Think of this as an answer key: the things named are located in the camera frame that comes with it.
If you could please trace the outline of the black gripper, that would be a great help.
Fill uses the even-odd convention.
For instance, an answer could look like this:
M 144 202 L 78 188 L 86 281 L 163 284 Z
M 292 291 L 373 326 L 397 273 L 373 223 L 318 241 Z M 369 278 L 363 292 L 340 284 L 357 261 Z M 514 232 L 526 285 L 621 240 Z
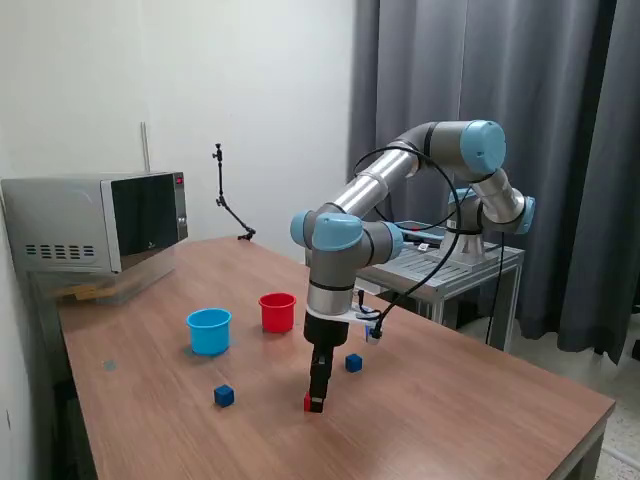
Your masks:
M 348 337 L 349 324 L 341 321 L 306 317 L 304 338 L 313 345 L 308 390 L 308 411 L 322 413 L 332 371 L 333 350 Z

